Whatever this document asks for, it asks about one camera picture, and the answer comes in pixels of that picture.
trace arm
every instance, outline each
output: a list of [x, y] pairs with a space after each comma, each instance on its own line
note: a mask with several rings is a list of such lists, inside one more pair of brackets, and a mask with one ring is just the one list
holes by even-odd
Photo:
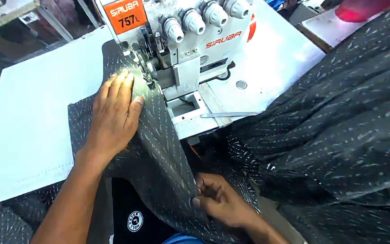
[[100, 88], [93, 106], [85, 146], [52, 204], [32, 244], [85, 243], [94, 199], [108, 162], [132, 139], [138, 128], [143, 100], [130, 102], [133, 75], [124, 70]]
[[192, 203], [230, 227], [243, 228], [256, 244], [289, 244], [252, 209], [220, 175], [199, 173], [195, 178], [201, 193]]

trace siruba logo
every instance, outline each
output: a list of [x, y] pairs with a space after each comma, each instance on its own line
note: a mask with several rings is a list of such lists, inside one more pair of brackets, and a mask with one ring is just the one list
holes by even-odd
[[119, 14], [122, 14], [122, 13], [126, 13], [127, 11], [129, 10], [132, 10], [136, 7], [139, 7], [139, 3], [138, 1], [133, 1], [131, 3], [126, 3], [118, 8], [115, 8], [115, 9], [112, 9], [111, 10], [111, 16], [114, 17], [114, 16], [117, 16]]
[[210, 47], [213, 47], [213, 46], [216, 46], [217, 44], [221, 44], [221, 43], [224, 43], [226, 41], [229, 41], [231, 39], [234, 39], [238, 36], [241, 36], [242, 32], [241, 31], [238, 31], [237, 33], [235, 34], [231, 34], [227, 37], [223, 37], [222, 39], [217, 39], [216, 41], [213, 41], [213, 42], [209, 42], [207, 43], [207, 45], [205, 45], [205, 48], [210, 48]]

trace hand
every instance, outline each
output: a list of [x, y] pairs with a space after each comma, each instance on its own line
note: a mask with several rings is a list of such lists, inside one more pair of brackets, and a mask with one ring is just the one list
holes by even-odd
[[76, 153], [75, 167], [101, 174], [133, 138], [144, 101], [137, 97], [130, 102], [132, 85], [133, 74], [125, 69], [100, 87], [87, 142]]
[[220, 175], [199, 173], [195, 182], [201, 195], [192, 200], [197, 208], [230, 227], [244, 227], [253, 218], [259, 218], [242, 197]]

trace blue clothing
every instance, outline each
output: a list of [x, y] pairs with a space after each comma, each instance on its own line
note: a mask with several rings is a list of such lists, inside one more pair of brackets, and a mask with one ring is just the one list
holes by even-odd
[[274, 10], [278, 10], [279, 6], [285, 2], [285, 0], [264, 0], [269, 6], [271, 6]]
[[163, 244], [203, 244], [203, 242], [193, 236], [179, 233], [171, 236]]

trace circular logo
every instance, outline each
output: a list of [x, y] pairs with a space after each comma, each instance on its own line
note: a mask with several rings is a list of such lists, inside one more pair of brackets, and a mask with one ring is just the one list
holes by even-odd
[[142, 213], [139, 211], [134, 211], [130, 214], [127, 219], [127, 228], [132, 232], [137, 232], [141, 229], [144, 218], [142, 217]]

